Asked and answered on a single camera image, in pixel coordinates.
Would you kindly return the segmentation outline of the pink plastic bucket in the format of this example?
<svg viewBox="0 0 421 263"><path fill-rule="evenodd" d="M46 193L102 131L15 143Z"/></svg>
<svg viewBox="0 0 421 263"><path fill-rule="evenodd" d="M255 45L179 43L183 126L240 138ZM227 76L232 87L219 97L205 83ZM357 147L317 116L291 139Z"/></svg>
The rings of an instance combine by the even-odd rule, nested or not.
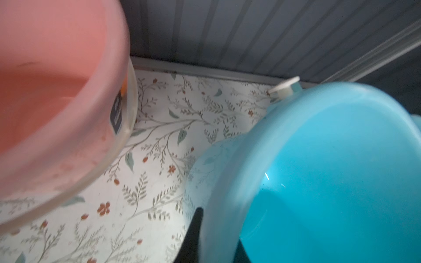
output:
<svg viewBox="0 0 421 263"><path fill-rule="evenodd" d="M120 1L1 2L1 234L83 191L122 151L137 80Z"/></svg>

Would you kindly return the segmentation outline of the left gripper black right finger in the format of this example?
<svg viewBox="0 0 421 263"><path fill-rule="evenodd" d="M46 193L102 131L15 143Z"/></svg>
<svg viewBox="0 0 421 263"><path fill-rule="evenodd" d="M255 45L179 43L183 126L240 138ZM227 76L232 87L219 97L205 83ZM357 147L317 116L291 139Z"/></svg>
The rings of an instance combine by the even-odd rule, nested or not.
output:
<svg viewBox="0 0 421 263"><path fill-rule="evenodd" d="M233 263L251 263L241 241L238 242Z"/></svg>

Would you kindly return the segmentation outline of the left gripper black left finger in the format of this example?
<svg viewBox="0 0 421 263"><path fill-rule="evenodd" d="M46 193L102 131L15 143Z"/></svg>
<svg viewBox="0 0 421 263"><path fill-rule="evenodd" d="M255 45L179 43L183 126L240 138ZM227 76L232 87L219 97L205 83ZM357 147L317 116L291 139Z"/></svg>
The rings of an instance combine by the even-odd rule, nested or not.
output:
<svg viewBox="0 0 421 263"><path fill-rule="evenodd" d="M195 210L192 221L174 263L198 263L198 244L203 220L203 208Z"/></svg>

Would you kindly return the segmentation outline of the teal plastic bucket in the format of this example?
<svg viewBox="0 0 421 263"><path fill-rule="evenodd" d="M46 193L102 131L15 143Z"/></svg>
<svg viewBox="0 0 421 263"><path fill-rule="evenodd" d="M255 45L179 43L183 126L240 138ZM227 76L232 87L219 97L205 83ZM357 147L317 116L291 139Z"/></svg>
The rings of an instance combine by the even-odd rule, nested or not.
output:
<svg viewBox="0 0 421 263"><path fill-rule="evenodd" d="M203 208L198 263L418 263L421 118L366 84L293 78L248 132L193 165L183 209Z"/></svg>

